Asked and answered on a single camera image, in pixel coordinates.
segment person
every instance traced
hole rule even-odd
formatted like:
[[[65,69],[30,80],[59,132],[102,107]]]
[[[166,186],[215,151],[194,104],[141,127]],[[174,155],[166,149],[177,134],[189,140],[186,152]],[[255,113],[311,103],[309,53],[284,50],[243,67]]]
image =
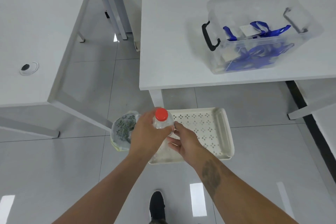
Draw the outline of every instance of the person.
[[[193,131],[178,122],[175,127],[154,128],[154,114],[155,109],[139,118],[126,158],[54,224],[114,223],[139,175],[165,138],[169,147],[195,169],[226,224],[297,224],[204,148]],[[174,128],[180,139],[167,137]],[[166,223],[164,207],[162,194],[156,191],[149,204],[151,223]]]

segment black baseboard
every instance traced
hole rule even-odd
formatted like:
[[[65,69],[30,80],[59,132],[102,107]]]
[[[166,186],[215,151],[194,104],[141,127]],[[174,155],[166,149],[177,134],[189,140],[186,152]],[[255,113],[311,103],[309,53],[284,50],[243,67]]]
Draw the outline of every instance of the black baseboard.
[[[292,97],[299,109],[307,106],[303,96],[297,87],[295,81],[286,81],[287,87],[292,94]],[[326,142],[324,136],[322,135],[319,127],[312,114],[303,117],[321,155],[327,165],[331,176],[336,182],[336,159],[330,150],[328,143]]]

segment white table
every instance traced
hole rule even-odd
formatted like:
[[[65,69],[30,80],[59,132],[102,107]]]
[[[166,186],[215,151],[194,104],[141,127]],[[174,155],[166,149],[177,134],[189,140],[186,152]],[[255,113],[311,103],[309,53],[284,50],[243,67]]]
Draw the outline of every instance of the white table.
[[[139,87],[155,106],[163,106],[162,89],[336,77],[336,0],[299,0],[324,32],[276,67],[221,75],[203,62],[208,1],[142,0]]]
[[[114,0],[103,0],[127,39]],[[60,90],[88,0],[0,0],[0,107],[52,104],[110,131],[112,123]],[[38,70],[22,76],[25,64]],[[0,128],[58,137],[59,131],[0,117]]]

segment clear plastic storage bin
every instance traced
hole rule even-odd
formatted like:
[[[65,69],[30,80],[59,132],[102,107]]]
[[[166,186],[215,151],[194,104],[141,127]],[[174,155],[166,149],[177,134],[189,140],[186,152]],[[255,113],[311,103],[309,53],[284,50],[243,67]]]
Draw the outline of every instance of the clear plastic storage bin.
[[[298,0],[210,0],[207,8],[209,22],[202,30],[212,51],[209,58],[214,74],[273,67],[279,57],[323,32]],[[278,36],[246,35],[242,26],[251,27],[256,21],[267,23],[271,31],[290,27]],[[237,40],[229,41],[224,27]]]

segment perforated tray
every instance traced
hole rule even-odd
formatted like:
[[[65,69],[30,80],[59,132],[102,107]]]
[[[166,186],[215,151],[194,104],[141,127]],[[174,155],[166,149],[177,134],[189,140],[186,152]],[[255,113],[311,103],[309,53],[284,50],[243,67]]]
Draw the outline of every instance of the perforated tray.
[[[170,110],[174,120],[194,131],[200,143],[220,160],[230,159],[235,153],[229,121],[223,108]],[[183,161],[170,149],[165,139],[149,164]]]

